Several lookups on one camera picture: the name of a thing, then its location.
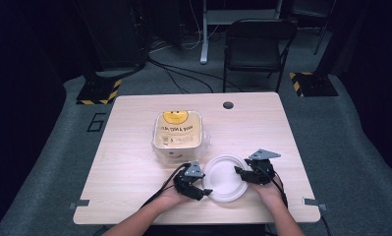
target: office chair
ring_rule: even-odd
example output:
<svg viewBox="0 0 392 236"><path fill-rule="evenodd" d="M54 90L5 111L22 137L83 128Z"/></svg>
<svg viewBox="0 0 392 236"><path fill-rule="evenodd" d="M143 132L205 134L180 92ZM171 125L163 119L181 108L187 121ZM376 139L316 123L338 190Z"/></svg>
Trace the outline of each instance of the office chair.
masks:
<svg viewBox="0 0 392 236"><path fill-rule="evenodd" d="M317 54L321 41L327 30L330 15L333 12L336 0L294 0L291 7L291 15L296 18L321 19L324 26L320 29L318 44L315 47L314 55Z"/></svg>
<svg viewBox="0 0 392 236"><path fill-rule="evenodd" d="M271 73L279 72L275 88L278 92L288 51L296 34L297 26L282 19L239 20L227 27L223 92L226 92L228 70L268 72L268 78Z"/></svg>

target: wooden table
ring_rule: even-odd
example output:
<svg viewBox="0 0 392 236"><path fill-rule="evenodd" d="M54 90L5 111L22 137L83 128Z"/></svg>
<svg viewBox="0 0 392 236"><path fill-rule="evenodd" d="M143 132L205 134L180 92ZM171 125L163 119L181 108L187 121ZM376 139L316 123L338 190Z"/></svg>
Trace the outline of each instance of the wooden table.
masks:
<svg viewBox="0 0 392 236"><path fill-rule="evenodd" d="M223 107L230 101L232 109ZM200 158L202 167L223 153L242 158L259 148L278 152L271 159L281 176L289 210L298 222L316 222L316 206L308 176L291 132L279 95L275 92L165 94L119 96L108 119L94 162L84 185L76 224L116 224L134 213L171 175L152 149L157 115L170 110L194 110L202 117L210 147ZM172 208L154 224L228 224L273 222L257 193L248 188L237 200L219 204L208 197Z"/></svg>

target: white plate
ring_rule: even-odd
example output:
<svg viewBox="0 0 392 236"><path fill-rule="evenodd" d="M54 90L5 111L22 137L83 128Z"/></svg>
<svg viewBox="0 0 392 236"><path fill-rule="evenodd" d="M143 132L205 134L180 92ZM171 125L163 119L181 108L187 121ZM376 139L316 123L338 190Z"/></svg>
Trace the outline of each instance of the white plate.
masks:
<svg viewBox="0 0 392 236"><path fill-rule="evenodd" d="M245 161L234 154L218 155L204 166L202 187L213 190L208 195L212 200L229 203L240 197L248 188L248 184L236 173L235 166L248 169Z"/></svg>

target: yellow label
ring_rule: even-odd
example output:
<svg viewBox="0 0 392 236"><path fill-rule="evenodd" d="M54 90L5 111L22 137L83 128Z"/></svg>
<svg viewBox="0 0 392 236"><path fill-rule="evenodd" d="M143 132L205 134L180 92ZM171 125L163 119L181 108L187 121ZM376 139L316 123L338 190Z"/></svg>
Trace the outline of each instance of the yellow label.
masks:
<svg viewBox="0 0 392 236"><path fill-rule="evenodd" d="M178 125L184 123L189 118L187 111L164 111L164 120L169 124Z"/></svg>

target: food container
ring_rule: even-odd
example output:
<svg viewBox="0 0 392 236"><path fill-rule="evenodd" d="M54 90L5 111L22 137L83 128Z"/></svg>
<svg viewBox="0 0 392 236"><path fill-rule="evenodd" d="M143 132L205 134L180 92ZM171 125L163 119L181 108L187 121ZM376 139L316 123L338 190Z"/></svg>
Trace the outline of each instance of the food container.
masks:
<svg viewBox="0 0 392 236"><path fill-rule="evenodd" d="M153 149L166 166L200 159L208 147L201 115L196 111L165 111L156 118Z"/></svg>

